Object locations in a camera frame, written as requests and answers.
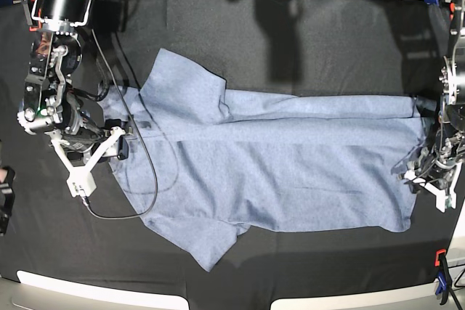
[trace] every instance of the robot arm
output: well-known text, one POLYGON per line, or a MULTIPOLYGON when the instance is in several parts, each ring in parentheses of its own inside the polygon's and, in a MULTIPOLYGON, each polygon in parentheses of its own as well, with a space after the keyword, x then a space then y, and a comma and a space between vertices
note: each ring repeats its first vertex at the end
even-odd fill
POLYGON ((17 114, 26 132, 50 136, 70 172, 68 186, 74 197, 88 197, 95 190, 91 170, 101 157, 128 156, 121 121, 98 127, 82 110, 72 85, 71 74, 81 61, 76 28, 87 24, 91 5, 92 0, 35 0, 31 17, 41 29, 32 45, 23 108, 17 114), (70 162, 80 159, 85 166, 70 162))
POLYGON ((455 186, 465 159, 465 28, 464 2, 455 0, 448 54, 440 81, 438 128, 434 141, 411 161, 404 178, 436 196, 442 212, 456 207, 455 186))

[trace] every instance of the white plastic mount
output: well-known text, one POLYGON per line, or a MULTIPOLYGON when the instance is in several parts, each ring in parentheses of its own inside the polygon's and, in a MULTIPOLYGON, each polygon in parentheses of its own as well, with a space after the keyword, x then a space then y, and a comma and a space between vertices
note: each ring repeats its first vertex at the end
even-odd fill
MULTIPOLYGON (((452 183, 450 184, 449 195, 451 208, 455 208, 457 206, 456 184, 461 168, 462 163, 458 163, 453 174, 452 183)), ((436 196, 436 208, 443 213, 445 212, 446 203, 448 201, 448 194, 446 190, 438 189, 431 183, 425 183, 424 179, 416 177, 415 172, 413 170, 407 171, 404 175, 404 179, 419 184, 421 187, 423 187, 424 189, 431 192, 434 196, 436 196)))
POLYGON ((92 176, 92 169, 97 164, 98 160, 105 154, 105 152, 112 147, 119 139, 119 137, 126 134, 121 127, 113 127, 111 129, 111 135, 95 150, 94 154, 90 157, 84 166, 73 166, 66 157, 66 153, 60 144, 59 139, 52 139, 52 145, 55 152, 62 163, 66 166, 70 172, 70 176, 66 183, 71 191, 71 196, 76 197, 88 197, 97 188, 95 185, 94 177, 92 176))

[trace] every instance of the black fabric mat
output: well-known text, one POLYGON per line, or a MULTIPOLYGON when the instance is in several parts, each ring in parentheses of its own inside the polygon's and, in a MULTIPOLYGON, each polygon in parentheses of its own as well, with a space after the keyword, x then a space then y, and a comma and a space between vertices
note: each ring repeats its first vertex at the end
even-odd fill
MULTIPOLYGON (((225 77, 230 89, 301 96, 434 96, 446 19, 420 1, 400 0, 296 0, 284 6, 272 0, 97 0, 93 13, 97 35, 126 85, 143 85, 164 47, 225 77)), ((17 124, 32 42, 20 6, 0 9, 0 38, 3 163, 17 172, 14 217, 0 238, 3 277, 16 280, 16 271, 25 270, 180 295, 195 310, 268 309, 278 298, 373 292, 434 279, 435 252, 450 243, 463 195, 445 214, 432 195, 418 196, 412 227, 400 234, 252 228, 211 273, 139 220, 92 218, 70 196, 67 171, 47 137, 29 136, 17 124)), ((84 46, 73 78, 77 87, 95 89, 95 50, 84 46)), ((96 211, 132 212, 107 165, 98 165, 94 177, 96 211)))

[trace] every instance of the person's hand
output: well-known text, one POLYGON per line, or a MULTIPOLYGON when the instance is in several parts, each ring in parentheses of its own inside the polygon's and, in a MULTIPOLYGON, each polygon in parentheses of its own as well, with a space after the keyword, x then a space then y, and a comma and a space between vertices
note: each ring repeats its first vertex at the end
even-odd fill
POLYGON ((3 183, 5 178, 7 177, 8 171, 0 168, 0 183, 3 183))

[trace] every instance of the wire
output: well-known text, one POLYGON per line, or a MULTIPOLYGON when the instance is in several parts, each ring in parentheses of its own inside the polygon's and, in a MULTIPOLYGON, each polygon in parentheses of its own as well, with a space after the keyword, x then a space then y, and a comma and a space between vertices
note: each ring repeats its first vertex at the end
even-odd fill
POLYGON ((425 182, 419 183, 419 184, 422 184, 423 186, 425 186, 427 184, 436 183, 437 181, 440 181, 440 180, 442 180, 442 178, 435 178, 435 179, 432 179, 431 181, 425 181, 425 182))
POLYGON ((455 303, 456 306, 457 306, 457 309, 458 309, 458 310, 464 310, 464 309, 462 308, 462 305, 460 305, 460 302, 458 301, 457 296, 456 296, 456 293, 453 291, 453 289, 451 288, 449 291, 450 291, 450 295, 451 295, 452 298, 453 298, 454 303, 455 303))
POLYGON ((103 72, 102 67, 100 66, 99 60, 96 61, 97 70, 102 74, 102 89, 99 94, 91 94, 90 92, 73 88, 73 92, 76 96, 80 96, 91 101, 100 102, 103 101, 106 96, 108 95, 108 91, 110 90, 110 82, 108 81, 107 75, 103 72))
POLYGON ((465 288, 465 285, 457 285, 458 284, 458 281, 460 281, 460 279, 463 277, 463 275, 465 274, 465 268, 462 270, 462 272, 457 276, 456 278, 456 281, 453 283, 453 286, 455 288, 465 288))
POLYGON ((134 118, 131 114, 131 112, 129 111, 129 107, 128 105, 126 104, 126 101, 124 100, 123 98, 123 94, 121 93, 121 91, 119 90, 118 88, 118 84, 116 83, 116 79, 115 79, 115 75, 113 74, 113 71, 110 67, 110 65, 108 64, 108 61, 105 57, 105 55, 103 54, 103 50, 102 48, 100 47, 100 44, 99 44, 99 41, 97 40, 97 36, 95 35, 95 32, 94 30, 92 29, 92 35, 94 36, 94 40, 95 40, 95 44, 97 45, 97 48, 99 50, 99 53, 100 55, 102 56, 102 59, 103 59, 103 62, 105 63, 105 65, 107 66, 107 69, 108 71, 110 72, 110 75, 111 75, 111 78, 113 80, 113 83, 115 84, 115 87, 116 87, 116 91, 118 92, 118 95, 119 97, 121 98, 121 101, 123 102, 123 106, 124 106, 124 109, 126 110, 126 112, 128 113, 129 115, 129 120, 132 122, 132 124, 134 125, 134 130, 136 130, 136 133, 137 133, 137 136, 139 137, 139 140, 140 140, 140 143, 142 145, 142 148, 145 152, 145 155, 147 156, 147 160, 150 164, 150 168, 152 170, 152 174, 153 174, 153 180, 155 181, 155 185, 154 185, 154 188, 155 188, 155 192, 153 194, 153 199, 152 199, 152 202, 150 203, 150 205, 148 206, 148 208, 141 212, 141 213, 138 213, 138 214, 133 214, 133 215, 130 215, 130 216, 120 216, 120 217, 107 217, 107 216, 101 216, 97 213, 95 213, 91 206, 90 206, 90 202, 89 202, 89 198, 87 197, 83 197, 83 204, 86 206, 87 210, 90 212, 90 214, 92 214, 95 218, 99 218, 99 219, 107 219, 107 220, 123 220, 123 219, 133 219, 133 218, 140 218, 142 216, 145 216, 147 213, 149 213, 153 206, 155 205, 155 202, 157 200, 157 197, 158 197, 158 178, 157 178, 157 173, 155 172, 155 167, 153 166, 153 161, 152 161, 152 158, 150 157, 150 154, 147 150, 147 146, 145 145, 145 142, 144 142, 144 139, 142 138, 142 135, 140 134, 140 131, 139 131, 139 128, 137 127, 137 124, 136 122, 134 121, 134 118))
POLYGON ((416 176, 414 179, 409 179, 408 181, 406 181, 405 183, 406 184, 412 184, 414 183, 414 180, 415 179, 418 179, 418 178, 421 178, 423 177, 425 174, 428 174, 429 171, 432 169, 434 163, 436 161, 439 160, 439 157, 440 157, 440 152, 441 152, 441 148, 442 148, 442 139, 443 139, 443 135, 444 135, 444 123, 442 122, 442 120, 440 121, 440 142, 439 142, 439 149, 437 150, 437 154, 436 156, 434 157, 433 161, 429 164, 429 166, 423 170, 423 172, 421 172, 418 176, 416 176))

